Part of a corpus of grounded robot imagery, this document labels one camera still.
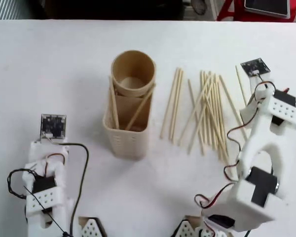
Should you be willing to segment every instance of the beige plastic container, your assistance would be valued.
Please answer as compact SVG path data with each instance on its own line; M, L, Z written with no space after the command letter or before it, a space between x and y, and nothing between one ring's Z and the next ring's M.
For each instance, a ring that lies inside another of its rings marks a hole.
M135 113L142 98L116 95L118 121L121 130L113 129L112 102L111 97L109 98L109 105L103 117L103 126L108 134L114 154L118 157L134 160L143 158L148 149L148 121L152 96L147 100L130 131L123 129Z
M155 79L153 60L140 51L126 51L118 55L111 67L116 90L128 97L140 97L152 87Z

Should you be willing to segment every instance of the electrical wire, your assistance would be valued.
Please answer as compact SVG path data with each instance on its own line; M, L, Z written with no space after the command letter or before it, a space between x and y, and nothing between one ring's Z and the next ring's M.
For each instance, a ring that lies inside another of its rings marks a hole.
M236 167L236 166L238 165L238 163L239 163L239 160L236 162L236 164L226 165L226 166L223 168L223 174L225 175L225 177L226 177L227 180L229 180L229 181L231 181L231 182L238 182L237 180L233 180L233 179L231 179L231 178L228 176L227 172L226 172L226 169L227 169L227 168Z
M204 195L202 194L197 194L195 197L194 197L194 201L196 202L196 204L198 206L200 206L202 209L208 209L210 208L211 206L213 206L215 204L215 202L217 201L218 197L222 194L222 192L230 185L234 185L235 183L229 183L229 184L226 184L222 189L220 189L220 191L215 195L215 197L213 198L213 200L207 205L207 206L204 206L202 204L201 201L197 202L196 201L196 197L202 197L203 199L205 199L206 201L209 200L209 198L205 197Z
M63 157L63 165L65 165L66 158L65 158L64 154L62 154L62 153L53 153L53 154L47 155L46 156L46 165L45 165L45 177L47 175L47 166L48 166L47 159L52 157L52 156L62 156Z
M251 231L247 231L245 237L248 237Z
M17 198L20 198L20 199L26 199L26 195L24 194L17 194L16 192L13 191L12 187L11 187L11 177L14 173L16 172L29 172L31 175L34 176L35 179L37 178L43 178L42 176L38 175L34 170L31 170L31 169L25 169L25 168L22 168L22 169L15 169L13 171L11 171L8 175L8 178L7 178L7 183L8 183L8 190L9 190L9 193L11 193L12 195L16 196Z
M255 100L257 101L257 98L256 98L256 91L257 91L257 88L258 88L258 86L259 85L262 85L262 84L267 84L267 83L269 83L269 84L271 84L273 87L274 87L274 89L276 90L276 87L275 87L275 85L274 85L274 83L273 82L271 82L271 81L269 81L269 80L266 80L266 81L262 81L262 82L260 82L259 84L257 84L257 86L255 87L255 91L254 91L254 98L255 98Z
M81 177L78 198L77 198L77 200L75 202L73 213L71 215L71 220L70 220L70 235L72 235L73 234L73 225L74 225L74 215L75 215L76 209L78 207L78 204L79 204L79 201L80 201L80 198L81 198L83 180L84 180L84 176L85 176L85 173L86 173L86 170L87 170L87 166L88 166L88 162L89 162L89 150L88 150L88 148L85 145L83 145L81 143L69 143L69 142L66 142L66 143L56 143L56 142L52 141L50 138L48 138L48 140L52 144L55 144L55 145L61 145L61 146L80 146L80 147L83 147L85 149L85 151L86 151L86 154L87 154L87 157L86 157L86 160L85 160L84 169L83 169L83 173L82 173L82 177Z
M237 129L240 129L240 128L242 128L242 127L245 127L245 126L247 126L249 123L251 123L251 121L252 121L252 120L255 118L255 116L257 115L257 112L258 112L258 109L256 109L256 111L255 111L255 113L253 114L252 118L251 118L248 122L244 123L244 124L241 125L241 126L238 126L238 127L234 127L234 128L232 128L232 129L229 130L228 133L227 133L227 138L228 138L230 141L233 141L233 142L235 142L235 143L238 144L239 152L241 151L241 145L240 145L240 143L239 143L237 140L235 140L235 139L229 137L229 135L230 135L230 133L231 133L232 131L235 131L235 130L237 130Z
M260 75L260 74L258 74L258 77L261 79L261 81L264 81L264 80L262 79L262 77L261 77L261 75Z
M23 186L35 199L36 201L39 203L39 205L43 208L44 211L46 211L45 207L43 207L43 205L40 203L40 201L38 200L38 198L30 191L28 190L25 186ZM67 232L65 232L59 225L58 223L55 221L55 219L46 211L46 214L52 219L52 221L58 226L58 228L63 232L63 236L64 237L73 237L71 234L68 234Z

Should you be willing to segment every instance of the white table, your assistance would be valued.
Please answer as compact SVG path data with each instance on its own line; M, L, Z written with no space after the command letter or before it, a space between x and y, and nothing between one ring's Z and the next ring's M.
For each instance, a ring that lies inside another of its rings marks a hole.
M150 150L140 162L115 158L102 129L111 62L129 49L146 52L157 65ZM202 157L195 142L188 156L188 137L184 148L159 140L175 67L185 70L177 138L192 108L186 79L196 94L200 70L222 74L240 109L234 66L258 57L272 70L277 87L290 87L296 96L296 24L0 21L0 236L26 236L25 202L8 193L6 178L27 162L42 113L66 114L69 141L90 150L79 215L99 217L110 237L170 236L184 215L199 214L196 193L211 196L226 184L217 153L207 149ZM249 97L249 80L244 72L241 77ZM223 112L226 128L235 126L226 100ZM296 152L296 132L291 139ZM228 145L234 159L237 147ZM71 197L77 195L84 161L84 151L71 148ZM293 169L287 218L250 236L296 236L296 159ZM14 180L22 192L20 176Z

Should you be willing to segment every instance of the wooden stick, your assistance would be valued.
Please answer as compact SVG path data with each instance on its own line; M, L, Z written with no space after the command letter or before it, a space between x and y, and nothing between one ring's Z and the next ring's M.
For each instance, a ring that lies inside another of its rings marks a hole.
M211 82L214 83L214 77L216 75L215 74L212 74L212 72L209 72L209 75L211 75ZM213 90L211 90L209 92L209 102L210 102L212 111L214 113L214 117L216 118L217 115L216 115L216 110L215 110L215 107L214 107L214 94L213 94ZM216 133L215 133L215 131L213 129L213 121L211 121L211 134L212 134L212 147L213 147L213 150L215 151L215 150L217 150L217 143L216 143L217 136L216 136Z
M223 122L222 98L221 98L221 89L220 89L220 86L219 86L219 81L217 81L217 87L218 87L218 99L219 99L219 112L220 112L220 115L221 115L221 122L222 122L221 134L222 134L222 137L223 137L223 141L225 143L226 153L228 154L225 124Z
M205 99L210 98L210 96L211 96L211 91L212 91L212 89L213 89L213 86L214 86L214 81L212 80L212 81L211 81L211 84L210 84L210 87L209 87L209 90L208 90L208 93L204 96ZM199 129L200 129L200 127L201 127L202 120L203 120L203 117L204 117L204 115L205 115L205 110L206 110L206 108L207 108L207 107L203 107L203 108L202 108L202 111L201 111L201 114L200 114L199 120L198 120L198 122L197 122L196 130L194 131L194 134L193 134L193 136L192 136L191 142L190 142L190 144L189 144L189 146L188 146L188 153L189 153L189 154L190 154L190 152L191 152L191 150L192 150L192 148L193 148L194 141L195 141L195 138L196 138L196 134L197 134L197 132L199 132Z
M167 120L167 116L169 114L170 103L171 103L172 94L173 94L173 91L174 91L174 88L175 88L175 85L176 85L176 82L177 82L178 72L179 72L179 68L176 68L176 72L174 74L174 78L173 78L173 82L172 82L172 87L171 87L171 92L170 92L170 96L169 96L169 100L168 100L166 113L164 114L163 123L162 123L162 127L161 127L161 132L160 132L160 138L161 139L163 138L165 123L166 123L166 120Z
M201 74L201 89L204 88L204 82L205 82L205 78L204 78L204 73ZM206 104L204 103L204 101L201 101L201 107L205 107ZM206 117L202 120L203 124L202 124L202 136L203 136L203 142L205 144L207 144L207 132L206 132Z
M169 132L169 140L172 140L173 137L173 128L174 128L174 117L176 113L176 102L178 99L178 90L180 85L180 75L181 75L181 68L179 68L178 75L177 75L177 83L176 83L176 91L174 94L174 102L173 102L173 109L172 109L172 117L171 117L171 124L170 124L170 132Z
M180 101L182 80L183 80L183 70L181 70L181 74L179 76L179 81L178 81L179 89L177 91L177 101L176 101L176 104L175 104L174 125L173 125L173 132L172 132L172 143L173 144L174 144L174 133L175 133L175 130L176 130L176 122L177 122L177 114L178 114L178 107L179 107L179 101Z
M192 100L192 105L195 106L195 99L194 99L194 95L193 95L193 89L192 89L192 86L191 86L191 81L188 79L187 83L188 83L189 93L190 93L191 100ZM196 114L195 114L195 121L196 122L199 121L198 111L196 111ZM203 138L202 138L202 134L201 134L200 130L198 131L198 140L199 140L199 144L200 144L200 147L201 147L201 153L202 153L202 155L205 155L204 145L203 145Z
M217 134L217 137L218 137L218 141L219 141L219 144L222 148L224 148L224 143L222 141L222 138L219 136L219 129L218 129L218 125L216 123L216 120L214 118L214 113L212 111L212 108L210 107L210 104L209 104L209 101L207 99L207 97L205 97L205 101L206 101L206 105L208 106L208 110L209 110L209 114L211 116L211 119L213 121L213 124L214 124L214 129L215 129L215 132ZM226 165L229 165L229 158L228 158L228 154L226 152L225 149L223 149L223 158L224 158L224 162Z
M138 106L137 110L135 111L134 115L132 116L132 118L128 122L128 124L127 124L127 126L125 128L126 131L129 131L129 129L131 128L131 126L135 122L137 116L139 115L140 111L143 109L145 103L147 102L147 100L149 99L149 97L152 95L155 86L156 86L156 84L153 84L153 86L150 88L150 90L148 91L148 93L144 96L143 100L139 104L139 106Z
M209 75L205 75L205 80L210 80ZM205 103L205 99L203 99L204 107L206 108L207 105ZM207 145L211 146L212 145L212 134L211 134L211 119L209 118L208 113L205 112L206 115L206 132L207 132Z
M239 115L237 113L237 110L236 110L236 108L234 106L234 103L233 103L233 101L232 101L232 99L230 97L230 94L229 94L229 92L227 90L227 87L226 87L225 82L223 81L221 75L219 76L219 79L220 79L220 81L222 83L222 87L223 87L223 89L224 89L224 91L225 91L225 93L227 95L228 101L229 101L229 103L231 105L233 114L236 117L237 123L238 123L239 126L241 126L242 125L241 119L240 119L240 117L239 117ZM245 129L243 127L241 128L241 132L242 132L243 138L245 139L245 141L247 141L248 140L248 136L247 136L246 131L245 131Z
M223 136L223 132L222 132L222 127L223 127L223 120L222 120L222 113L220 111L220 100L219 100L219 96L218 96L218 81L217 78L215 78L215 108L216 108L216 113L217 113L217 124L219 125L219 129L220 129L220 136L222 138L222 141L225 144L225 137ZM219 159L222 159L222 148L221 146L218 147L218 156Z
M194 114L195 114L195 112L196 112L197 105L200 103L200 101L201 101L201 99L202 99L202 96L203 96L204 92L205 92L205 90L202 89L202 90L200 91L200 93L199 93L199 95L198 95L196 101L195 101L195 105L196 105L196 106L194 106L194 109L193 109L192 113L190 114L190 116L189 116L189 118L188 118L188 121L187 121L187 123L186 123L186 125L185 125L185 127L184 127L184 129L183 129L183 131L182 131L182 134L181 134L180 138L179 138L179 142L178 142L179 146L180 146L181 143L182 143L182 139L183 139L183 137L184 137L184 135L185 135L185 133L186 133L186 129L187 129L189 123L190 123L190 122L192 121L192 119L193 119L193 116L194 116Z
M242 82L241 82L241 79L240 79L240 75L239 75L239 71L238 71L237 65L236 65L236 73L237 73L237 77L238 77L238 81L239 81L239 85L240 85L240 89L241 89L241 94L242 94L243 102L245 102L245 106L247 106L247 100L246 100L246 97L245 97L245 92L243 90L243 86L242 86Z
M110 77L110 92L111 92L111 99L112 99L112 114L113 114L113 121L115 123L115 128L119 129L119 123L118 123L118 113L117 113L117 106L116 106L116 97L114 92L114 86L113 86L113 79Z

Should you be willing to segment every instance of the red chair leg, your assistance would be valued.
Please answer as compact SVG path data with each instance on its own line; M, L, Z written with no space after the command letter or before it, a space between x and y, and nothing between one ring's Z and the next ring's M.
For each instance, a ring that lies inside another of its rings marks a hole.
M232 4L233 0L225 0L225 2L222 5L222 9L219 12L219 15L217 16L217 21L221 21L222 19L226 18L226 17L233 17L234 16L234 12L228 11L231 4Z

